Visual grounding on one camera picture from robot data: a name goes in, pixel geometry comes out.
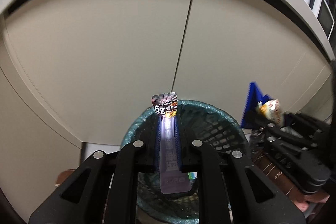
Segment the person's right hand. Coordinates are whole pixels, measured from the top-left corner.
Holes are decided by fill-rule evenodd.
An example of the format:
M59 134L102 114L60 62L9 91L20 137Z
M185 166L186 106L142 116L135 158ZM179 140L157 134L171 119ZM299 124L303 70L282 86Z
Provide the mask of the person's right hand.
M291 200L301 212L305 212L310 203L326 203L329 197L330 196L325 192L317 192L308 196L299 194Z

